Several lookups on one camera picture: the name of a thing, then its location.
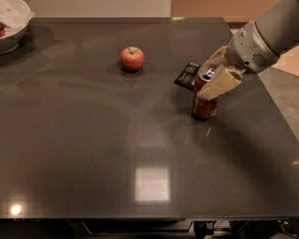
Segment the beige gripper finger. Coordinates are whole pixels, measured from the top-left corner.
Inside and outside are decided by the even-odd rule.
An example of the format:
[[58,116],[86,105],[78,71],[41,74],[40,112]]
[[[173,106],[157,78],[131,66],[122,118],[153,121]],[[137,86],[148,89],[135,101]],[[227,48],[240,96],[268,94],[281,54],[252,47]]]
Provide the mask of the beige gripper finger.
[[203,68],[217,69],[219,66],[227,67],[228,60],[226,57],[227,47],[221,46],[216,50],[203,64]]
[[242,74],[235,67],[217,67],[211,80],[197,92],[197,96],[206,101],[216,99],[239,86],[243,80]]

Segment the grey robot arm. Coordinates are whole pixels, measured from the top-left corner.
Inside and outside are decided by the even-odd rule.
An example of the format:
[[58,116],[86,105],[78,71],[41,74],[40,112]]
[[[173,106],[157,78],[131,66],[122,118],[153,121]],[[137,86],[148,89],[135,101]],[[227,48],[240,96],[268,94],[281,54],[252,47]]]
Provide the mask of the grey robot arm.
[[202,65],[214,69],[214,75],[197,96],[204,101],[218,98],[240,85],[244,73],[261,73],[297,46],[299,0],[281,0],[243,26]]

